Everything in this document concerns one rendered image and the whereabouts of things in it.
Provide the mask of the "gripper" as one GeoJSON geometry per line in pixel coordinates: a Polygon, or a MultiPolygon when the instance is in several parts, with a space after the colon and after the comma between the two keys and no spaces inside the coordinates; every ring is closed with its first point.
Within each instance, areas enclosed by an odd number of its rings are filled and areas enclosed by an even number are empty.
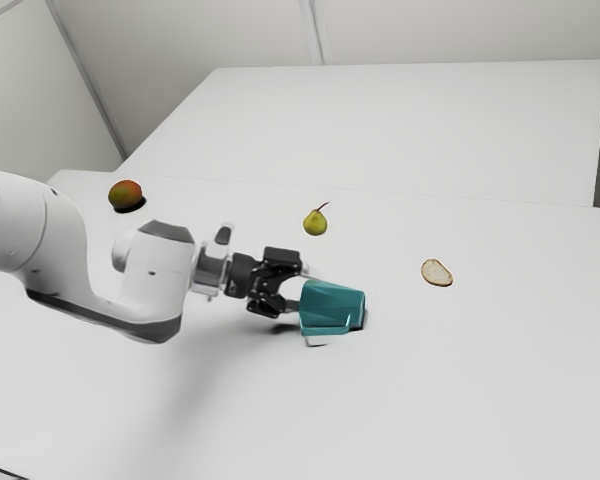
{"type": "Polygon", "coordinates": [[[248,298],[247,310],[266,318],[278,318],[282,314],[298,312],[299,301],[283,297],[277,286],[261,284],[253,287],[257,272],[264,264],[270,269],[292,273],[294,276],[312,280],[320,278],[298,251],[267,246],[262,260],[242,253],[232,255],[226,271],[224,294],[236,299],[248,298]]]}

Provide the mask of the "teal faceted mug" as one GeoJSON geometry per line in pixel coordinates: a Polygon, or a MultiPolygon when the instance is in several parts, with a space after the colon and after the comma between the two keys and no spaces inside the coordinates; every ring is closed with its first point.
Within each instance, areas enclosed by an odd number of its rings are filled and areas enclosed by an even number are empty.
{"type": "Polygon", "coordinates": [[[362,330],[366,318],[363,291],[321,280],[307,280],[298,305],[305,337],[345,335],[362,330]]]}

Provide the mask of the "yellow green pear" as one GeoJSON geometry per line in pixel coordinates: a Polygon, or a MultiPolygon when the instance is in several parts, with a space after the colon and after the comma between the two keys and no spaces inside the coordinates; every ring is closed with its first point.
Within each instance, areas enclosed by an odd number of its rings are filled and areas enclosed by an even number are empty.
{"type": "Polygon", "coordinates": [[[324,216],[322,209],[328,205],[324,202],[319,207],[311,210],[303,220],[303,229],[310,236],[323,235],[328,229],[328,220],[324,216]]]}

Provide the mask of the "bread slice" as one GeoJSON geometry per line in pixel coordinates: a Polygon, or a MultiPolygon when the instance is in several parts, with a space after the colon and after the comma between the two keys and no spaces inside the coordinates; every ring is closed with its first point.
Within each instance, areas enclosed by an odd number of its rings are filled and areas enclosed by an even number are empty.
{"type": "Polygon", "coordinates": [[[451,286],[454,281],[451,272],[435,258],[424,261],[421,266],[421,275],[427,283],[438,287],[451,286]]]}

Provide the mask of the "red green mango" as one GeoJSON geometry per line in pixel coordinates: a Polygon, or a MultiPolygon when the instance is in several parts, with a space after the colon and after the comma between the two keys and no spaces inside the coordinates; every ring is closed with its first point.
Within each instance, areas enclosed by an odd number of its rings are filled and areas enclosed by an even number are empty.
{"type": "Polygon", "coordinates": [[[133,180],[121,180],[111,186],[108,201],[114,209],[128,209],[143,199],[141,186],[133,180]]]}

